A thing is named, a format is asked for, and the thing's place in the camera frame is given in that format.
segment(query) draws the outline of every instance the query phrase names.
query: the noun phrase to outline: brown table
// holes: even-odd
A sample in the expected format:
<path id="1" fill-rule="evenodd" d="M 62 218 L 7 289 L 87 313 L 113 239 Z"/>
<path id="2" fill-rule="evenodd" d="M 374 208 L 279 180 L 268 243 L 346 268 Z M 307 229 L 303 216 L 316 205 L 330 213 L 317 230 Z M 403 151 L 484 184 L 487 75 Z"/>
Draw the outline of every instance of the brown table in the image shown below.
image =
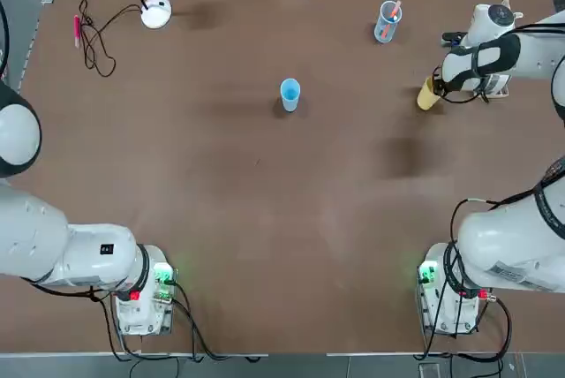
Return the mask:
<path id="1" fill-rule="evenodd" d="M 386 46 L 382 0 L 171 0 L 159 31 L 135 13 L 105 34 L 100 78 L 72 45 L 79 0 L 41 15 L 23 95 L 42 120 L 35 166 L 14 178 L 72 223 L 121 223 L 180 271 L 217 352 L 419 352 L 415 270 L 448 239 L 452 208 L 534 185 L 562 154 L 549 82 L 514 79 L 487 105 L 415 96 L 442 60 L 443 31 L 500 0 L 402 0 Z M 90 0 L 99 24 L 135 0 Z M 522 23 L 551 0 L 511 0 Z M 278 86 L 302 86 L 285 115 Z M 0 350 L 107 352 L 100 308 L 4 277 Z M 565 297 L 501 291 L 512 349 L 565 351 Z M 476 336 L 436 347 L 496 351 L 496 308 Z M 174 335 L 144 351 L 188 352 Z"/>

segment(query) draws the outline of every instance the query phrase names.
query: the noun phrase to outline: plastic cup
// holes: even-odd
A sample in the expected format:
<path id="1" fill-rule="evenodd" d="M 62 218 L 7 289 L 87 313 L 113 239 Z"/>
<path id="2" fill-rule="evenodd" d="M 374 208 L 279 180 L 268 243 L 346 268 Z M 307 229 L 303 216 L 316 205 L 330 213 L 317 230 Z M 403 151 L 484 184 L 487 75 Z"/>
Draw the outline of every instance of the plastic cup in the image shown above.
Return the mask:
<path id="1" fill-rule="evenodd" d="M 386 44 L 392 40 L 395 34 L 398 22 L 403 18 L 403 8 L 399 7 L 396 12 L 395 18 L 391 18 L 390 14 L 395 9 L 396 1 L 385 1 L 380 6 L 379 18 L 377 25 L 374 27 L 374 37 L 378 42 Z"/>
<path id="2" fill-rule="evenodd" d="M 286 111 L 294 111 L 300 98 L 300 84 L 296 79 L 285 79 L 281 84 L 282 106 Z"/>

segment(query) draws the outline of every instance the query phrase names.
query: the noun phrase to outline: red marker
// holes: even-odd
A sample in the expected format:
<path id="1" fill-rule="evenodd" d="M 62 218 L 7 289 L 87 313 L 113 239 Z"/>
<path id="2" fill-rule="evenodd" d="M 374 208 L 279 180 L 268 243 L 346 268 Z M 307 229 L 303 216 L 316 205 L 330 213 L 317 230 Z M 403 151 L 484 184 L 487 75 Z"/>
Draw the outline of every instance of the red marker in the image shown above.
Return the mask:
<path id="1" fill-rule="evenodd" d="M 80 47 L 80 20 L 79 16 L 74 15 L 74 46 L 78 49 Z"/>

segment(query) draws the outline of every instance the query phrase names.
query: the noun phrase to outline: yellow cup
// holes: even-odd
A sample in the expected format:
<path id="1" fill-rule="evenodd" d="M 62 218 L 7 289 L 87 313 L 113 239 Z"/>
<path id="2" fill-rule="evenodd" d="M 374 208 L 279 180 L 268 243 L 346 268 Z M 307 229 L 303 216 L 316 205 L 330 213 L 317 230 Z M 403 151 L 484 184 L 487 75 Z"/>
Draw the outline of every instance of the yellow cup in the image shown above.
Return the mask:
<path id="1" fill-rule="evenodd" d="M 433 79 L 431 76 L 428 76 L 418 94 L 418 106 L 422 110 L 430 110 L 440 98 L 441 97 L 433 93 Z"/>

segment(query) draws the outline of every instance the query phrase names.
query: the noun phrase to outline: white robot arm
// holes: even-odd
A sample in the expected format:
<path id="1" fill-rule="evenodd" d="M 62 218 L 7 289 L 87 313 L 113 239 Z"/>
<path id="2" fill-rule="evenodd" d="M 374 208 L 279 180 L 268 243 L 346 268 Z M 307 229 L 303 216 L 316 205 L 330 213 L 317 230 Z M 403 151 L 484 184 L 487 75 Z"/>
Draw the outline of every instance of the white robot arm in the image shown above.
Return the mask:
<path id="1" fill-rule="evenodd" d="M 29 168 L 41 149 L 31 105 L 0 82 L 0 178 Z M 63 212 L 0 183 L 0 273 L 38 286 L 92 286 L 116 295 L 130 335 L 169 332 L 174 271 L 162 251 L 113 224 L 68 224 Z"/>
<path id="2" fill-rule="evenodd" d="M 512 13 L 500 4 L 490 7 L 493 14 L 487 26 L 471 24 L 471 30 L 475 26 L 475 31 L 483 32 L 471 35 L 470 30 L 471 38 L 462 40 L 462 44 L 478 40 L 476 45 L 455 47 L 447 54 L 441 75 L 434 77 L 433 91 L 441 97 L 453 91 L 488 95 L 494 75 L 550 79 L 554 107 L 565 122 L 565 12 L 516 29 L 513 20 L 512 24 L 503 20 L 502 27 L 511 28 L 498 36 L 492 22 L 500 18 L 498 13 L 502 17 Z M 481 41 L 493 33 L 494 39 Z M 418 268 L 418 300 L 425 327 L 435 324 L 436 332 L 447 334 L 473 331 L 479 289 L 565 292 L 564 177 L 565 161 L 560 160 L 529 192 L 509 198 L 496 209 L 468 215 L 456 244 L 430 248 Z M 456 261 L 457 251 L 460 261 Z M 438 294 L 444 285 L 440 304 Z"/>

